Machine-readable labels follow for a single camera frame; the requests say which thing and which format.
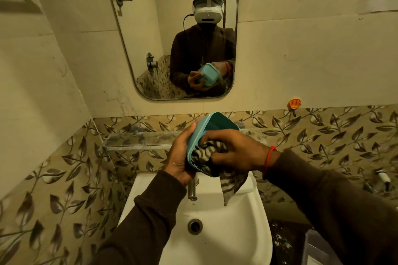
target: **white vr headset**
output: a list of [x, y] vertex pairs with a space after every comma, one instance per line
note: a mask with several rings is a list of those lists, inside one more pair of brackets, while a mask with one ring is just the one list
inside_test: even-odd
[[224, 1], [219, 5], [212, 0], [207, 0], [206, 3], [201, 3], [196, 6], [192, 4], [193, 15], [197, 23], [212, 23], [217, 24], [221, 21], [224, 14]]

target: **washbasin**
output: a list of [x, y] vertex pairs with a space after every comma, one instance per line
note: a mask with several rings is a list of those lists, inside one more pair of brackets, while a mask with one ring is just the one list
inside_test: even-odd
[[[197, 201], [182, 200], [176, 226], [163, 249], [160, 265], [269, 265], [272, 238], [266, 213], [250, 172], [245, 184], [224, 206], [220, 179], [197, 173]], [[119, 224], [152, 181], [155, 173], [139, 173]]]

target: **teal plastic container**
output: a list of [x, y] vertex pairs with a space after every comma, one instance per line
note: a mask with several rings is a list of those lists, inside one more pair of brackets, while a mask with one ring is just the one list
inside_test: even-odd
[[199, 83], [205, 81], [205, 87], [210, 87], [214, 85], [218, 80], [222, 81], [222, 76], [220, 72], [211, 63], [206, 63], [198, 70], [203, 74], [202, 77], [198, 79]]
[[198, 144], [199, 140], [208, 130], [223, 130], [223, 129], [234, 129], [239, 130], [239, 127], [227, 118], [221, 112], [212, 112], [208, 116], [202, 117], [199, 122], [197, 122], [196, 129], [193, 134], [188, 138], [187, 141], [187, 160], [188, 163], [195, 168], [198, 172], [202, 172], [210, 177], [218, 177], [218, 173], [212, 172], [212, 174], [208, 174], [195, 165], [192, 164], [192, 151], [195, 149], [195, 146]]

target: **striped cloth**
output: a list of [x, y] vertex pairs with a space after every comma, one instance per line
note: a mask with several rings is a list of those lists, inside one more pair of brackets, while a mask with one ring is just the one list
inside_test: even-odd
[[249, 172], [238, 172], [230, 167], [212, 164], [210, 156], [214, 152], [226, 153], [227, 151], [227, 147], [223, 142], [207, 141], [201, 147], [195, 146], [191, 156], [192, 163], [196, 167], [212, 176], [220, 176], [224, 206], [245, 183], [249, 174]]

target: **brown sweatshirt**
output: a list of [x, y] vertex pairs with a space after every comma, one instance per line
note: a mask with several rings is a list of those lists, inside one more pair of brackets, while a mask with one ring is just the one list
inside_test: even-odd
[[[233, 64], [235, 52], [236, 36], [233, 29], [196, 24], [174, 38], [170, 55], [170, 81], [186, 93], [192, 93], [194, 91], [187, 80], [191, 71], [198, 71], [204, 64], [211, 62], [230, 61]], [[206, 92], [197, 93], [221, 96], [225, 90], [225, 84], [219, 84]]]
[[[380, 198], [292, 151], [281, 154], [267, 178], [294, 199], [344, 265], [398, 264], [398, 212]], [[92, 264], [158, 264], [185, 194], [182, 183], [160, 171]]]

